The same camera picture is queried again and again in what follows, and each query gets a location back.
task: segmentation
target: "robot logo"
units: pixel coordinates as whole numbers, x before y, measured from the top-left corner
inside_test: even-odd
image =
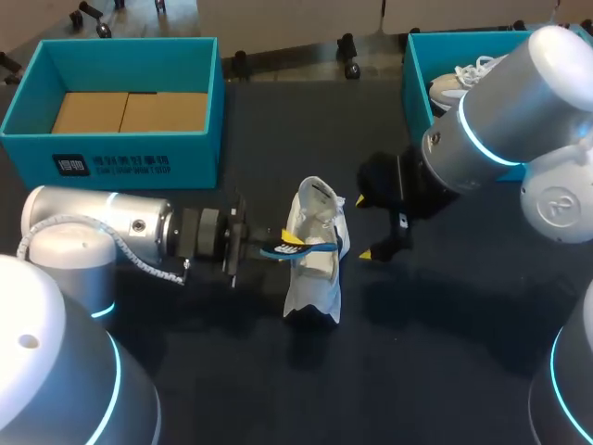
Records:
[[[570,227],[581,219],[578,198],[563,187],[544,190],[537,200],[537,211],[544,221],[554,227]]]

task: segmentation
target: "white cable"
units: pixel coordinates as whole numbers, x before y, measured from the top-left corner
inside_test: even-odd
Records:
[[[99,221],[95,218],[91,218],[90,216],[85,216],[85,215],[56,215],[56,216],[47,218],[46,220],[43,220],[41,222],[38,222],[31,228],[29,233],[27,233],[20,240],[19,248],[17,249],[17,258],[19,258],[20,260],[24,260],[24,261],[27,260],[27,251],[29,250],[31,241],[33,240],[35,235],[37,235],[39,232],[41,232],[42,230],[44,230],[48,227],[52,227],[54,225],[60,225],[60,224],[64,224],[64,223],[81,223],[84,225],[91,226],[91,227],[93,227],[97,230],[100,230],[102,232],[105,232],[106,234],[111,236],[111,238],[113,238],[113,241],[115,241],[115,244],[121,249],[123,254],[133,264],[135,264],[138,267],[138,269],[140,269],[141,271],[149,273],[157,278],[171,281],[172,283],[176,283],[178,285],[184,284],[185,280],[182,277],[180,277],[179,275],[176,275],[175,273],[161,271],[161,270],[156,269],[152,266],[149,266],[144,261],[140,260],[132,252],[132,250],[128,247],[128,245],[125,243],[125,241],[123,240],[121,235],[118,234],[115,230],[113,230],[109,225],[107,225],[104,222]]]

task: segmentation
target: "cardboard box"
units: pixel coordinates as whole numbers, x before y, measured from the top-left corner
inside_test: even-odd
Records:
[[[200,93],[206,102],[203,128],[52,133],[68,92]],[[42,41],[0,126],[0,142],[30,189],[44,184],[95,190],[213,188],[223,115],[224,79],[214,38]]]
[[[122,133],[202,132],[208,113],[208,94],[130,94]]]
[[[127,93],[66,93],[52,133],[118,133],[127,100]]]

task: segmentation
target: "metal screw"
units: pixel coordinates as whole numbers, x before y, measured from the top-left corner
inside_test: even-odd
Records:
[[[441,133],[439,133],[439,132],[436,132],[436,133],[434,133],[434,134],[431,134],[431,135],[429,136],[429,140],[430,140],[430,143],[431,143],[433,146],[435,146],[435,145],[436,145],[436,144],[438,144],[438,143],[440,142],[440,140],[441,140]]]
[[[146,222],[143,220],[136,220],[132,222],[132,229],[135,232],[142,232],[146,228]]]

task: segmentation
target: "white shoe laces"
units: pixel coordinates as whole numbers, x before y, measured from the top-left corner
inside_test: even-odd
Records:
[[[474,65],[468,65],[467,67],[455,67],[455,76],[457,79],[469,88],[475,86],[480,80],[486,76],[494,67],[498,65],[498,63],[505,58],[506,56],[502,57],[489,57],[489,56],[480,56],[475,61]]]

